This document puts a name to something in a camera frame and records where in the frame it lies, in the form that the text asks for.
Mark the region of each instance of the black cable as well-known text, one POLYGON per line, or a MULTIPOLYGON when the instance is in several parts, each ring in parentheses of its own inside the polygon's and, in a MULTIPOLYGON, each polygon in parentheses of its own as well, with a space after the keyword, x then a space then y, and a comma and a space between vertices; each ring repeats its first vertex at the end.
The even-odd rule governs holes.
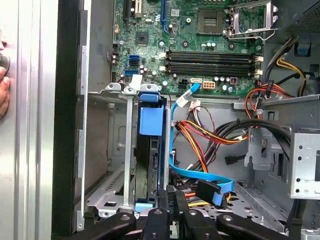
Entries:
MULTIPOLYGON (((314 72, 305 71, 304 73, 305 73, 306 75, 310 75, 310 76, 312 76, 312 77, 315 77, 315 73, 314 73, 314 72)), ((299 74, 299 73, 291 74, 291 75, 285 77, 284 79, 278 81, 276 84, 277 84, 277 85, 281 85, 281 84, 285 83, 286 81, 288 81, 288 80, 290 80, 290 79, 293 79, 293 78, 299 79, 299 78, 300 78, 300 74, 299 74)))

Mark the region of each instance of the cable connector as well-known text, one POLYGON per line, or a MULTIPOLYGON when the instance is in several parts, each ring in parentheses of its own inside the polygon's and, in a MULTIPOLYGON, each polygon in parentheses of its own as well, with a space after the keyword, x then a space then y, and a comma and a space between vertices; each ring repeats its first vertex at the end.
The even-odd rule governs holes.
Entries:
POLYGON ((266 91, 265 91, 265 95, 266 95, 267 99, 269 99, 271 96, 271 89, 272 89, 273 85, 274 85, 274 81, 272 81, 272 80, 269 81, 268 86, 266 87, 266 91))
POLYGON ((195 196, 211 205, 221 205, 221 187, 212 181, 199 180, 195 196))
POLYGON ((241 156, 226 156, 224 158, 225 160, 225 163, 227 165, 232 165, 232 164, 235 164, 237 163, 239 160, 242 160, 246 157, 246 155, 241 155, 241 156))
POLYGON ((191 101, 188 112, 191 112, 193 109, 200 111, 200 107, 199 107, 200 105, 201 105, 201 102, 199 99, 196 99, 195 101, 191 101))

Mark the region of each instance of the finger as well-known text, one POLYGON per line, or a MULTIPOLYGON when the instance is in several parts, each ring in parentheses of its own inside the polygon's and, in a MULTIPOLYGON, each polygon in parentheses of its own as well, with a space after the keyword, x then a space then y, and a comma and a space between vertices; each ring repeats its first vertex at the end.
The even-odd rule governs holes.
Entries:
POLYGON ((6 69, 4 67, 0 67, 0 81, 4 78, 6 74, 6 69))
POLYGON ((8 93, 6 95, 4 103, 2 105, 0 105, 0 119, 5 115, 6 111, 8 110, 9 100, 10 100, 10 95, 8 93))
POLYGON ((0 82, 0 91, 7 91, 10 87, 10 78, 5 76, 3 80, 0 82))

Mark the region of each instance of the pcie slot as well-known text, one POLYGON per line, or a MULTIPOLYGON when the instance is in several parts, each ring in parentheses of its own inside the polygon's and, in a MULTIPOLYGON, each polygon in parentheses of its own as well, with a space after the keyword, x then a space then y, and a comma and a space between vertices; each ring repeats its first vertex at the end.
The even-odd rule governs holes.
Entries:
POLYGON ((123 0, 123 16, 122 16, 122 18, 123 18, 123 22, 127 28, 129 26, 130 8, 131 8, 131 0, 123 0))

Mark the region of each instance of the black plastic part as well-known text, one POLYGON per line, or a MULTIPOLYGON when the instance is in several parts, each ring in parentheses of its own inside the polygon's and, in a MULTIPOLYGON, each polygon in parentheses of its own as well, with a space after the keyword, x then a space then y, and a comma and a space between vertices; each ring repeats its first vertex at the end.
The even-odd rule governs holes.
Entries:
POLYGON ((169 214, 170 214, 170 222, 175 221, 175 198, 176 191, 175 188, 171 185, 166 186, 166 192, 168 197, 168 205, 169 205, 169 214))
POLYGON ((232 212, 222 213, 216 218, 218 231, 227 233, 234 239, 245 240, 292 240, 277 231, 266 228, 232 212))
POLYGON ((118 240, 136 229, 136 217, 121 212, 103 220, 83 231, 77 232, 68 240, 118 240))
POLYGON ((202 199, 203 201, 214 205, 213 198, 214 194, 220 194, 221 187, 211 181, 199 180, 198 186, 196 187, 195 196, 202 199))
POLYGON ((167 212, 169 212, 169 199, 166 190, 159 189, 157 193, 158 208, 165 209, 167 212))
POLYGON ((265 95, 266 95, 266 97, 267 97, 268 99, 270 98, 271 89, 272 89, 272 86, 274 85, 274 82, 275 82, 275 81, 273 81, 273 80, 269 81, 268 86, 266 87, 265 95))
POLYGON ((186 240, 221 240, 217 229, 209 226, 203 214, 196 209, 183 213, 183 235, 186 240))
POLYGON ((289 237, 294 240, 300 240, 301 238, 302 219, 293 218, 288 226, 289 237))
POLYGON ((52 239, 73 233, 79 0, 59 0, 55 74, 52 239))
POLYGON ((142 240, 169 240, 170 221, 169 213, 165 209, 155 208, 149 211, 142 240))

